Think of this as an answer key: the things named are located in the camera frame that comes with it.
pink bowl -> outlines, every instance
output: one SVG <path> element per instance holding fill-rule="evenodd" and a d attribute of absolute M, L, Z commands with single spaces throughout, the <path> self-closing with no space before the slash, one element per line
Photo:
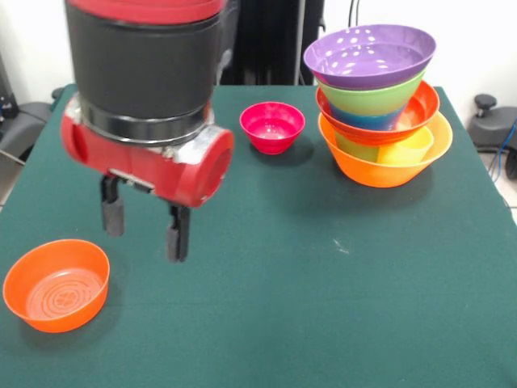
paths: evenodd
<path fill-rule="evenodd" d="M 241 126 L 257 150 L 267 155 L 278 155 L 300 136 L 305 127 L 305 117 L 286 103 L 257 103 L 241 114 Z"/>

metal pole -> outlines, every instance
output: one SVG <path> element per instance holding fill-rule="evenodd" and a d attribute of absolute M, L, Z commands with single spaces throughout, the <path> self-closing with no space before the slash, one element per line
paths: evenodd
<path fill-rule="evenodd" d="M 301 45 L 304 37 L 305 0 L 298 6 L 298 33 L 296 34 L 296 68 L 294 69 L 294 85 L 300 84 Z"/>

purple bowl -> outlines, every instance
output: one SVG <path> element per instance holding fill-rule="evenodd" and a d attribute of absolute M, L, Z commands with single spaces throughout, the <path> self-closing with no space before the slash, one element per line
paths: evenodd
<path fill-rule="evenodd" d="M 304 55 L 327 85 L 366 91 L 397 85 L 424 70 L 436 42 L 417 28 L 373 24 L 351 27 L 313 42 Z"/>

plastic bowl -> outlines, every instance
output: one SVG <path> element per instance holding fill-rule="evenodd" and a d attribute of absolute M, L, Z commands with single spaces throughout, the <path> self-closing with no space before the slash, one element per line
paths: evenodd
<path fill-rule="evenodd" d="M 332 117 L 329 102 L 321 89 L 316 92 L 316 101 L 322 115 L 332 124 L 336 132 L 366 146 L 382 146 L 404 140 L 426 125 L 439 110 L 438 93 L 425 81 L 422 81 L 402 111 L 393 131 L 372 131 L 336 120 Z"/>
<path fill-rule="evenodd" d="M 392 166 L 410 166 L 421 162 L 434 142 L 435 137 L 429 128 L 421 127 L 405 140 L 380 147 L 376 161 Z"/>
<path fill-rule="evenodd" d="M 380 147 L 370 147 L 362 145 L 347 139 L 341 133 L 334 132 L 336 136 L 336 146 L 347 154 L 355 156 L 358 159 L 368 160 L 369 162 L 377 162 L 379 158 Z"/>
<path fill-rule="evenodd" d="M 3 299 L 36 330 L 71 331 L 88 323 L 107 296 L 110 264 L 82 240 L 49 242 L 28 252 L 7 273 Z"/>
<path fill-rule="evenodd" d="M 325 85 L 320 88 L 336 108 L 359 116 L 382 116 L 403 108 L 418 89 L 423 78 L 418 74 L 409 81 L 374 91 L 346 91 Z"/>
<path fill-rule="evenodd" d="M 286 103 L 257 103 L 241 114 L 241 126 L 257 150 L 282 154 L 305 127 L 302 112 Z"/>
<path fill-rule="evenodd" d="M 436 42 L 417 28 L 397 25 L 352 27 L 313 42 L 304 54 L 316 79 L 348 90 L 393 86 L 422 72 Z"/>
<path fill-rule="evenodd" d="M 435 142 L 420 163 L 405 167 L 386 166 L 367 162 L 341 151 L 336 146 L 334 128 L 323 115 L 319 116 L 320 133 L 341 171 L 355 182 L 374 188 L 394 188 L 407 183 L 448 151 L 452 144 L 452 129 L 447 119 L 437 113 L 427 127 L 433 133 Z"/>
<path fill-rule="evenodd" d="M 337 109 L 331 103 L 329 103 L 329 106 L 332 117 L 336 120 L 353 127 L 371 129 L 374 131 L 390 131 L 393 129 L 393 126 L 397 123 L 398 118 L 404 110 L 404 108 L 400 108 L 393 113 L 383 116 L 357 116 Z"/>

white wall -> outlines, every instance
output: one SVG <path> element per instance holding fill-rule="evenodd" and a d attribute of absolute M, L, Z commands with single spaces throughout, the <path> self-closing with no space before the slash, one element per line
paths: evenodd
<path fill-rule="evenodd" d="M 72 82 L 67 34 L 63 0 L 0 0 L 0 53 L 19 103 Z"/>
<path fill-rule="evenodd" d="M 517 105 L 517 29 L 513 2 L 491 0 L 361 0 L 359 22 L 400 23 L 438 42 L 426 80 L 445 87 L 461 119 L 473 96 L 494 94 Z M 20 102 L 49 100 L 73 81 L 63 0 L 0 0 L 0 52 Z M 346 27 L 347 0 L 326 0 L 327 32 Z"/>
<path fill-rule="evenodd" d="M 348 0 L 326 0 L 326 32 L 348 25 Z M 517 105 L 517 28 L 509 0 L 361 0 L 359 24 L 393 23 L 421 28 L 438 48 L 426 79 L 443 86 L 467 123 L 473 97 L 493 94 L 501 105 Z"/>

